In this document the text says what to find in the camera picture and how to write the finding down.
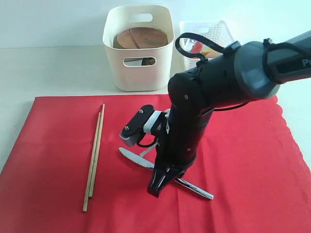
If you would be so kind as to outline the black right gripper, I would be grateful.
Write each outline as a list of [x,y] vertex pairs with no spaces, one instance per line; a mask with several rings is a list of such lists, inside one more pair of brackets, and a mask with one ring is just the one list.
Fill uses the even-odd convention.
[[210,75],[182,72],[168,83],[172,103],[159,134],[155,167],[147,192],[159,197],[161,191],[181,178],[196,157],[196,150],[213,113]]

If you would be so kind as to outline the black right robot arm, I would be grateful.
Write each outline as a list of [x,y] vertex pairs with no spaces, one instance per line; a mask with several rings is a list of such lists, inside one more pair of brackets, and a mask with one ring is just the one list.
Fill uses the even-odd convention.
[[176,73],[168,83],[169,116],[161,123],[153,175],[148,193],[158,197],[170,182],[182,177],[196,158],[196,150],[213,112],[235,109],[249,102],[270,98],[281,84],[311,76],[311,34],[286,42],[234,42],[221,47],[204,36],[183,33],[220,55],[207,59],[189,53],[179,43],[176,49],[188,58],[198,58],[195,68]]

